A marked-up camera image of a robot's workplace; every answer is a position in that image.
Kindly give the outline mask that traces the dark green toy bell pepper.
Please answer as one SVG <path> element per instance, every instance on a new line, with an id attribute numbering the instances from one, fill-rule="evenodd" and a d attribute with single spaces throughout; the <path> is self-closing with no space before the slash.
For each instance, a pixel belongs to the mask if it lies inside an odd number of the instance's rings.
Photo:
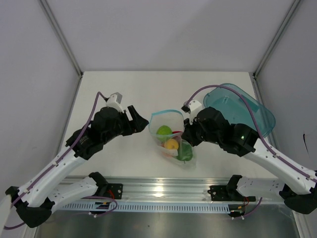
<path id="1" fill-rule="evenodd" d="M 193 158 L 192 146 L 183 141 L 180 147 L 178 148 L 178 155 L 176 156 L 176 159 L 179 161 L 191 161 L 192 158 Z"/>

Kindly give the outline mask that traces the yellow toy lemon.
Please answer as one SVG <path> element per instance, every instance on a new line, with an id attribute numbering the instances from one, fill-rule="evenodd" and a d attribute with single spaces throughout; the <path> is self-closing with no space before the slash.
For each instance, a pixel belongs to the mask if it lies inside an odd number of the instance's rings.
<path id="1" fill-rule="evenodd" d="M 164 143 L 164 147 L 167 150 L 178 150 L 179 143 L 175 139 L 169 139 Z"/>

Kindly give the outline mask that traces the clear zip bag teal zipper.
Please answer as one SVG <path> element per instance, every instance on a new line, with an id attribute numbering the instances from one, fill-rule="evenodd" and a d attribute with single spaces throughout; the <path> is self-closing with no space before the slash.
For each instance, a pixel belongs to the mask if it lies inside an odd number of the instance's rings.
<path id="1" fill-rule="evenodd" d="M 185 170 L 196 167 L 195 151 L 184 139 L 183 114 L 174 109 L 163 110 L 151 115 L 149 133 L 158 153 L 170 163 Z"/>

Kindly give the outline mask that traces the light green toy fruit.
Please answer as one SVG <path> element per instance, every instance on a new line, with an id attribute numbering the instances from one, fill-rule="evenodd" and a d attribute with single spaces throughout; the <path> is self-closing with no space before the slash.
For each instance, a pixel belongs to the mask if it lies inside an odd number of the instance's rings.
<path id="1" fill-rule="evenodd" d="M 162 125 L 157 129 L 156 134 L 159 136 L 169 136 L 172 135 L 172 129 L 167 125 Z"/>

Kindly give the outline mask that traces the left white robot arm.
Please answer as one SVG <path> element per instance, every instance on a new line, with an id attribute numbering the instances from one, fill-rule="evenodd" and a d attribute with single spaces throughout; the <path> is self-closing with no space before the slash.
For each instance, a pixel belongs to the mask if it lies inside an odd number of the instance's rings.
<path id="1" fill-rule="evenodd" d="M 57 185 L 114 138 L 139 133 L 146 128 L 148 120 L 133 106 L 129 106 L 128 111 L 132 120 L 126 111 L 114 107 L 91 112 L 86 124 L 73 133 L 50 164 L 23 186 L 11 186 L 6 190 L 23 224 L 35 228 L 47 221 L 58 208 L 81 198 L 114 199 L 107 180 L 98 172 L 90 173 L 66 189 L 58 189 Z"/>

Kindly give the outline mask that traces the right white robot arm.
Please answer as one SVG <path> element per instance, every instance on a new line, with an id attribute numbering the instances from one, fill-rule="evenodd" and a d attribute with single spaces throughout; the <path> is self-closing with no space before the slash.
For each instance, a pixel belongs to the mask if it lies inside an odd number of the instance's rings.
<path id="1" fill-rule="evenodd" d="M 317 208 L 317 173 L 302 167 L 274 149 L 260 138 L 248 125 L 230 124 L 222 113 L 212 107 L 201 105 L 183 106 L 189 118 L 184 120 L 182 139 L 191 146 L 202 142 L 218 145 L 223 151 L 250 160 L 273 175 L 275 179 L 247 178 L 233 175 L 220 189 L 211 186 L 209 194 L 213 201 L 241 201 L 256 197 L 279 199 L 301 214 L 310 214 Z"/>

